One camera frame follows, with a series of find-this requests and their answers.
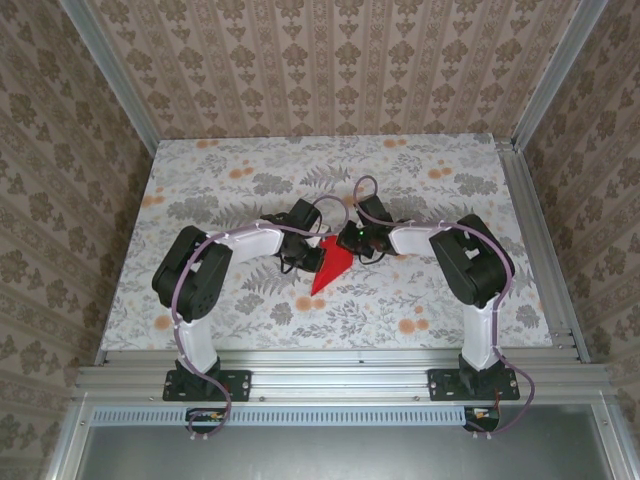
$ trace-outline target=patterned wallpaper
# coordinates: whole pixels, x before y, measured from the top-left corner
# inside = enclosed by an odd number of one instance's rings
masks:
[[[610,364],[636,440],[639,7],[609,2],[525,151],[583,333],[594,360]]]
[[[37,478],[52,453],[149,168],[58,3],[1,1],[1,478]]]
[[[510,136],[577,0],[90,0],[158,136]]]

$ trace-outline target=table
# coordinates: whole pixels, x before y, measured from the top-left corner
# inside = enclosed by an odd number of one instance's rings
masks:
[[[378,179],[395,219],[457,221],[475,212],[511,255],[515,281],[500,344],[551,339],[494,141],[488,134],[245,138],[161,142],[105,329],[103,350],[175,349],[151,278],[184,226],[221,231],[298,198],[351,202],[355,181]],[[318,205],[337,225],[342,209]],[[351,218],[356,219],[351,209]],[[435,258],[354,266],[310,297],[313,275],[275,258],[233,266],[211,312],[218,349],[407,349],[462,346],[462,305]]]

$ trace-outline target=cable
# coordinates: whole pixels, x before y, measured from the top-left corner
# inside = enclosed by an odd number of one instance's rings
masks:
[[[349,221],[349,208],[347,207],[347,205],[338,197],[334,196],[334,195],[323,195],[321,197],[318,197],[315,202],[314,205],[316,203],[318,203],[321,200],[325,200],[325,199],[331,199],[334,200],[336,202],[338,202],[340,205],[342,205],[342,208],[344,209],[344,220],[342,221],[342,224],[340,224],[340,226],[336,229],[337,231],[340,231],[344,228],[344,226],[347,224],[347,222]],[[220,423],[209,433],[210,435],[214,435],[216,433],[218,433],[222,427],[225,425],[225,423],[227,423],[227,421],[229,420],[229,416],[231,415],[231,396],[229,395],[229,392],[220,384],[220,382],[218,382],[215,378],[210,377],[209,375],[202,373],[201,371],[199,371],[195,365],[193,365],[193,363],[191,363],[191,360],[189,359],[189,357],[187,357],[185,350],[184,350],[184,345],[182,345],[182,341],[180,340],[180,335],[178,334],[179,328],[180,328],[180,324],[184,321],[182,319],[182,317],[178,314],[178,298],[180,297],[180,291],[182,290],[182,287],[184,286],[184,282],[187,278],[187,275],[189,274],[189,272],[191,271],[191,267],[193,267],[193,264],[196,263],[196,261],[198,260],[198,258],[200,258],[200,255],[202,255],[202,253],[209,247],[209,245],[211,245],[212,243],[214,243],[216,240],[220,240],[221,238],[224,238],[227,235],[234,235],[236,233],[242,233],[242,232],[247,232],[247,231],[251,231],[254,229],[270,229],[270,230],[281,230],[281,231],[287,231],[287,232],[293,232],[293,233],[298,233],[302,236],[305,237],[320,237],[320,238],[325,238],[325,237],[330,237],[332,235],[335,235],[334,233],[328,231],[325,233],[313,233],[313,232],[307,232],[306,230],[301,230],[298,228],[294,228],[294,227],[288,227],[285,225],[276,225],[273,223],[265,223],[265,222],[258,222],[256,221],[256,223],[251,224],[251,225],[244,225],[242,227],[237,227],[237,228],[233,228],[231,230],[227,230],[226,232],[220,232],[220,233],[216,233],[212,236],[210,236],[209,238],[207,238],[204,242],[202,242],[200,244],[200,246],[198,246],[198,248],[195,249],[195,251],[191,254],[191,257],[189,257],[189,260],[187,260],[187,263],[184,267],[184,269],[182,270],[182,273],[180,274],[180,277],[178,278],[178,282],[176,283],[176,288],[173,291],[173,297],[171,298],[171,317],[173,318],[173,322],[174,322],[174,329],[173,329],[173,338],[176,341],[176,346],[178,347],[178,353],[180,354],[180,358],[182,359],[184,365],[196,376],[202,378],[203,380],[206,380],[207,382],[213,384],[218,390],[220,390],[222,392],[222,394],[224,395],[224,399],[226,402],[226,412],[224,417],[222,418],[222,420],[220,421]],[[189,433],[191,433],[191,438],[195,438],[196,437],[196,432],[193,431],[192,428],[192,424],[193,422],[190,421],[189,422],[189,426],[188,426],[188,430]]]
[[[380,255],[378,258],[376,258],[375,260],[372,260],[370,262],[363,262],[362,261],[362,255],[358,255],[358,260],[360,260],[360,263],[362,265],[375,265],[376,263],[378,263],[380,260],[382,260],[387,254],[383,253],[382,255]]]
[[[438,222],[438,223],[436,223],[436,222],[414,222],[414,221],[409,221],[409,222],[406,222],[406,223],[395,223],[395,222],[384,222],[382,220],[378,220],[375,217],[372,217],[367,212],[362,210],[360,208],[359,203],[358,203],[358,187],[360,187],[360,184],[365,180],[371,180],[373,182],[373,195],[378,193],[378,182],[376,181],[376,179],[374,177],[372,177],[371,175],[365,175],[363,177],[360,177],[358,179],[358,181],[356,182],[355,186],[353,187],[353,206],[358,211],[358,214],[362,215],[364,218],[368,219],[369,221],[371,221],[373,223],[377,223],[378,225],[385,225],[387,227],[411,227],[411,226],[417,226],[417,227],[428,227],[428,228],[440,228],[440,229],[443,229],[443,230],[446,230],[446,229],[449,229],[449,228],[455,228],[457,230],[461,230],[463,232],[467,232],[467,233],[469,233],[471,235],[474,235],[475,237],[477,237],[480,240],[482,240],[485,244],[487,244],[489,247],[491,247],[491,249],[496,253],[498,258],[502,262],[502,265],[504,266],[505,275],[507,277],[507,280],[505,282],[505,286],[504,286],[502,292],[500,292],[500,295],[498,295],[498,297],[493,302],[493,308],[492,308],[492,311],[491,311],[491,348],[493,349],[493,352],[498,357],[498,359],[500,359],[502,361],[502,363],[505,364],[505,366],[507,366],[508,368],[511,368],[514,372],[519,373],[520,375],[522,375],[527,380],[527,382],[529,383],[529,385],[531,387],[531,390],[529,392],[529,397],[527,398],[527,401],[525,402],[525,404],[522,407],[522,409],[520,410],[520,412],[518,412],[518,415],[516,415],[515,418],[513,420],[511,420],[507,425],[505,425],[504,427],[501,427],[501,428],[491,432],[491,434],[492,435],[496,435],[496,434],[504,433],[504,432],[510,430],[516,423],[518,423],[520,421],[520,419],[524,416],[524,414],[529,410],[529,407],[531,406],[531,402],[533,402],[533,399],[535,397],[536,385],[535,385],[535,382],[533,381],[533,379],[531,378],[531,376],[528,373],[526,373],[525,371],[521,370],[520,368],[516,367],[511,362],[509,362],[507,360],[507,358],[502,354],[502,352],[497,347],[497,345],[498,345],[498,311],[499,311],[499,306],[500,306],[500,303],[502,303],[504,298],[509,293],[509,290],[511,288],[511,283],[513,282],[513,274],[511,273],[511,265],[509,264],[509,260],[507,259],[506,255],[504,253],[502,253],[502,250],[500,249],[500,247],[498,247],[498,245],[493,240],[491,240],[489,237],[484,235],[482,232],[479,232],[479,231],[477,231],[477,230],[475,230],[475,229],[473,229],[471,227],[467,227],[466,225],[460,225],[459,223],[442,222],[442,221]]]

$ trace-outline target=red triangular piece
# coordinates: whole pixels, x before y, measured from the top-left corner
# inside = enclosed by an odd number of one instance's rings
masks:
[[[338,237],[334,235],[320,242],[320,246],[327,252],[324,254],[324,262],[320,271],[313,279],[311,296],[329,285],[353,265],[353,255],[336,245],[337,240]]]

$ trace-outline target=purple cable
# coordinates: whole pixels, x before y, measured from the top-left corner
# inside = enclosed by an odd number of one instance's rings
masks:
[[[365,175],[363,177],[360,177],[356,182],[355,187],[353,188],[353,206],[356,208],[358,213],[362,215],[364,218],[366,218],[367,220],[373,223],[377,223],[379,225],[386,225],[388,227],[407,227],[407,226],[410,227],[412,225],[415,225],[418,227],[442,228],[442,229],[455,228],[457,230],[461,230],[463,232],[467,232],[471,235],[474,235],[475,237],[482,240],[489,247],[491,247],[491,249],[496,253],[498,258],[502,262],[507,280],[506,280],[504,289],[502,290],[502,292],[500,292],[500,295],[498,295],[498,297],[493,302],[493,309],[491,312],[491,344],[492,344],[491,348],[493,349],[493,352],[496,354],[496,356],[502,361],[502,363],[504,363],[507,367],[511,368],[513,371],[522,375],[527,380],[527,382],[529,382],[529,385],[531,386],[529,397],[527,398],[527,401],[525,402],[520,412],[518,412],[518,415],[516,415],[516,417],[504,427],[499,428],[490,433],[491,435],[497,435],[499,433],[504,433],[510,430],[518,421],[520,421],[520,419],[527,412],[527,410],[529,410],[529,407],[531,406],[531,402],[533,402],[533,399],[536,394],[536,385],[528,373],[526,373],[525,371],[521,370],[520,368],[516,367],[511,362],[509,362],[497,347],[498,345],[498,310],[499,310],[498,307],[500,306],[500,303],[502,302],[502,300],[504,300],[504,298],[509,293],[509,289],[511,288],[511,283],[513,281],[513,275],[511,273],[511,265],[509,264],[509,260],[507,260],[507,257],[505,256],[505,254],[502,253],[502,250],[500,249],[500,247],[498,247],[498,245],[493,240],[491,240],[489,237],[484,235],[482,232],[479,232],[473,228],[467,227],[466,225],[460,225],[459,223],[450,223],[450,222],[442,222],[442,221],[438,223],[415,222],[413,220],[406,223],[395,223],[395,222],[384,222],[382,220],[378,220],[375,217],[372,217],[367,212],[360,209],[360,206],[358,205],[358,187],[365,180],[371,180],[373,182],[373,189],[374,189],[373,195],[378,193],[378,182],[374,177],[372,177],[371,175]]]
[[[318,197],[313,204],[315,205],[319,201],[325,200],[325,199],[334,200],[334,201],[338,202],[340,205],[342,205],[342,208],[344,208],[344,220],[343,220],[342,224],[336,229],[336,231],[339,232],[340,230],[342,230],[344,228],[344,226],[347,224],[347,222],[349,220],[349,209],[348,209],[347,205],[340,198],[338,198],[338,197],[336,197],[334,195],[322,195],[322,196]],[[303,235],[305,237],[325,238],[325,237],[330,237],[332,235],[335,235],[335,233],[333,233],[331,231],[328,231],[328,232],[325,232],[325,233],[307,232],[306,230],[300,230],[298,228],[287,227],[285,225],[275,225],[275,224],[272,224],[272,223],[260,223],[260,222],[256,221],[256,223],[251,224],[251,225],[244,225],[242,227],[233,228],[231,230],[227,230],[226,232],[216,233],[216,234],[212,235],[211,237],[207,238],[204,242],[202,242],[200,244],[200,246],[198,248],[196,248],[196,250],[193,252],[193,254],[189,258],[189,260],[187,260],[187,264],[185,265],[184,269],[182,270],[182,273],[180,274],[180,277],[178,278],[178,282],[176,283],[176,288],[175,288],[175,290],[173,292],[173,297],[171,298],[171,317],[173,318],[173,322],[174,322],[173,337],[176,340],[176,346],[178,347],[178,352],[180,353],[180,357],[182,358],[182,360],[185,363],[186,367],[189,370],[191,370],[191,372],[193,372],[198,377],[200,377],[203,380],[206,380],[207,382],[210,382],[211,384],[213,384],[224,395],[224,399],[225,399],[225,402],[226,402],[225,415],[222,418],[222,420],[220,421],[220,423],[209,433],[210,435],[214,435],[214,434],[218,433],[220,431],[220,429],[224,426],[224,424],[227,423],[227,421],[229,420],[229,416],[231,414],[231,396],[229,395],[229,392],[220,384],[220,382],[218,382],[215,378],[212,378],[209,375],[206,375],[205,373],[202,373],[201,371],[199,371],[195,367],[195,365],[193,365],[193,363],[191,363],[191,360],[189,360],[189,358],[187,357],[187,355],[186,355],[186,353],[184,351],[184,346],[182,345],[182,341],[180,340],[180,335],[178,334],[178,329],[180,328],[180,324],[184,321],[184,320],[182,320],[182,318],[178,314],[178,297],[180,296],[180,291],[182,290],[182,287],[184,285],[185,279],[187,278],[187,275],[188,275],[189,271],[191,270],[191,267],[193,266],[194,263],[196,263],[196,261],[198,260],[198,258],[202,254],[202,252],[207,247],[209,247],[209,245],[211,245],[216,240],[224,238],[227,235],[233,235],[233,234],[241,233],[241,232],[248,232],[248,231],[251,231],[251,230],[261,229],[261,228],[269,229],[269,230],[283,230],[283,231],[287,231],[287,232],[298,233],[298,234]],[[195,438],[195,436],[196,436],[196,432],[193,431],[193,419],[196,416],[198,416],[199,412],[202,412],[202,411],[193,412],[193,414],[192,414],[192,416],[191,416],[191,418],[189,420],[188,430],[189,430],[189,433],[191,433],[191,435],[192,435],[191,438]]]

